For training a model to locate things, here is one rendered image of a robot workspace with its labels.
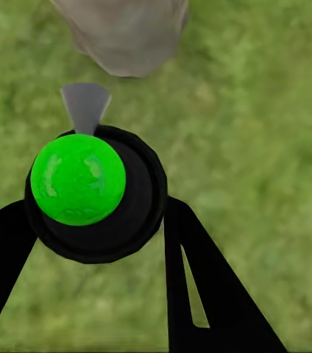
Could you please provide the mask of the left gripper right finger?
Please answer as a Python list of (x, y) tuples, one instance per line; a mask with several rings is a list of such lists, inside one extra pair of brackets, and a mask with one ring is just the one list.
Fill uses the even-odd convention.
[[(162, 222), (169, 353), (288, 353), (188, 204), (168, 196)], [(193, 324), (181, 245), (209, 328)]]

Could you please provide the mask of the pesticide atomizer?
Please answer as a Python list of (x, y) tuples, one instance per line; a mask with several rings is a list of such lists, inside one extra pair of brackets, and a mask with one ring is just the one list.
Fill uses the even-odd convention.
[(114, 263), (160, 230), (167, 176), (136, 134), (99, 126), (107, 88), (66, 83), (60, 90), (73, 130), (39, 152), (26, 178), (24, 206), (44, 246), (82, 264)]

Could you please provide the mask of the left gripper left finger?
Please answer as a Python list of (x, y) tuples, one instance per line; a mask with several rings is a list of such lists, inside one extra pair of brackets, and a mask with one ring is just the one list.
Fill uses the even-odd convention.
[(37, 238), (29, 224), (24, 200), (0, 210), (0, 313)]

